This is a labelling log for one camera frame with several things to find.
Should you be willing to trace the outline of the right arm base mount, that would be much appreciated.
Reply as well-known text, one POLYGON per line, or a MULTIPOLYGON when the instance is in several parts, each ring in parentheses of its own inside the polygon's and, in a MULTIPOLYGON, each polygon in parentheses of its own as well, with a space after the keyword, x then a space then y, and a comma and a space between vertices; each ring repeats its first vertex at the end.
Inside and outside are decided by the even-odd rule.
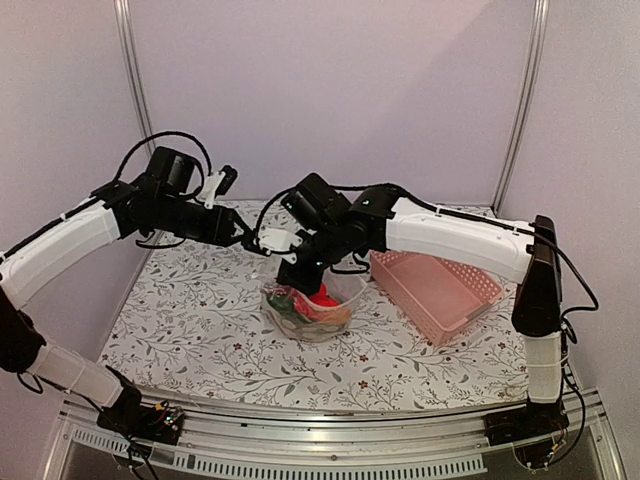
POLYGON ((561 400, 553 404, 527 401, 523 407, 483 417, 490 446, 515 444, 516 460, 525 468, 547 468, 566 444, 569 420, 561 400))

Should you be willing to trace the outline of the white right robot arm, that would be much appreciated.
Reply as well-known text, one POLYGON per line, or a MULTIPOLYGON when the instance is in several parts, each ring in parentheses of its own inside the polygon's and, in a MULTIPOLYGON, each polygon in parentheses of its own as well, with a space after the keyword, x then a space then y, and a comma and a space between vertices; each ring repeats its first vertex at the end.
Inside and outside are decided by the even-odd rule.
POLYGON ((527 436, 568 424, 562 404, 561 272, 555 226, 499 221, 426 203, 394 184, 356 188, 329 185, 316 173, 285 192, 282 206, 302 226, 288 241, 291 259, 277 281, 306 295, 317 293, 324 272, 349 254, 397 251, 427 254, 479 268, 517 284, 511 322, 525 345, 527 402, 512 417, 493 414, 489 426, 517 426, 527 436))

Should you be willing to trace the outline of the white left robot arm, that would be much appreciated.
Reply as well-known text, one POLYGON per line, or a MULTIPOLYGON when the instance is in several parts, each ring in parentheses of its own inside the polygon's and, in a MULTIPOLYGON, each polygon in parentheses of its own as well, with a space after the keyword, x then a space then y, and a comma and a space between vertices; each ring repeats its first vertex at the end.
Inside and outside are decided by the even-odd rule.
POLYGON ((226 166, 205 173, 195 158, 154 150, 132 182, 115 178, 1 256, 1 368, 28 373, 92 400, 128 434, 148 426, 141 394, 121 374, 60 347, 36 331, 24 308, 51 280, 91 253, 135 232, 253 247, 256 233, 233 209, 216 204, 237 177, 226 166))

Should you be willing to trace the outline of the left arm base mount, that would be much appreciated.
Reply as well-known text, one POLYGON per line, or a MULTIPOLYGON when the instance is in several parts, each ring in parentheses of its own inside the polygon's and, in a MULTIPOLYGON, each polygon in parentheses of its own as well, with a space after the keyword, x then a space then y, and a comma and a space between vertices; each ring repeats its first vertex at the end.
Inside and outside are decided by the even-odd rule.
POLYGON ((127 411, 104 408, 98 414, 97 426, 126 439, 142 439, 175 446, 180 439, 184 421, 183 408, 162 401, 154 406, 134 405, 127 411))

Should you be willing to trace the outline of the clear zip top bag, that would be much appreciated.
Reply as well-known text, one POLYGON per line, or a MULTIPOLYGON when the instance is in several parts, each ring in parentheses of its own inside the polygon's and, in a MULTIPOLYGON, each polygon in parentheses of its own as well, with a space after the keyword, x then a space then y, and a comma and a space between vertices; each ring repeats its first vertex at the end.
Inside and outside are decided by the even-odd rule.
POLYGON ((323 342, 350 325, 366 290, 361 276, 324 274, 320 290, 311 296, 274 280, 260 289, 261 311, 287 338, 323 342))

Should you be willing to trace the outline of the red wrinkled apple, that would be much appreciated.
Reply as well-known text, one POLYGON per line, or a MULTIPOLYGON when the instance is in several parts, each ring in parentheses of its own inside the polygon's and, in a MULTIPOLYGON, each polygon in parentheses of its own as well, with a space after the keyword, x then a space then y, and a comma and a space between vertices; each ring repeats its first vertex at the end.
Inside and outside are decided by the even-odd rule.
POLYGON ((328 290, 325 286, 325 284, 322 284, 320 286, 320 289, 317 293, 311 295, 309 297, 309 300, 315 304, 318 305, 320 307, 325 307, 325 308, 334 308, 340 305, 339 302, 337 302, 336 300, 334 300, 333 298, 330 297, 330 295, 328 294, 328 290))

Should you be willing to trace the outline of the pink plastic basket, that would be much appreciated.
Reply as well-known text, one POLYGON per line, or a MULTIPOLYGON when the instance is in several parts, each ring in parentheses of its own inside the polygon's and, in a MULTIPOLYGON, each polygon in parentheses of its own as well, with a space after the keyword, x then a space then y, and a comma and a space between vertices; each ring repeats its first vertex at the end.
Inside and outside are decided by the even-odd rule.
POLYGON ((489 310, 503 288, 484 271, 415 253, 370 254, 371 275, 415 328, 441 345, 489 310))

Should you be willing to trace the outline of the red chili pepper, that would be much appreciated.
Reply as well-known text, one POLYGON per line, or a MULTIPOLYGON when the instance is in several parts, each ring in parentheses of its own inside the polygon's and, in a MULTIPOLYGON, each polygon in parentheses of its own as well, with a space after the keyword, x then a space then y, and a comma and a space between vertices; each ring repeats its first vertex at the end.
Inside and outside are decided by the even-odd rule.
POLYGON ((298 315, 307 323, 343 325, 348 323, 352 317, 351 310, 341 305, 325 308, 303 300, 295 300, 294 302, 298 315))

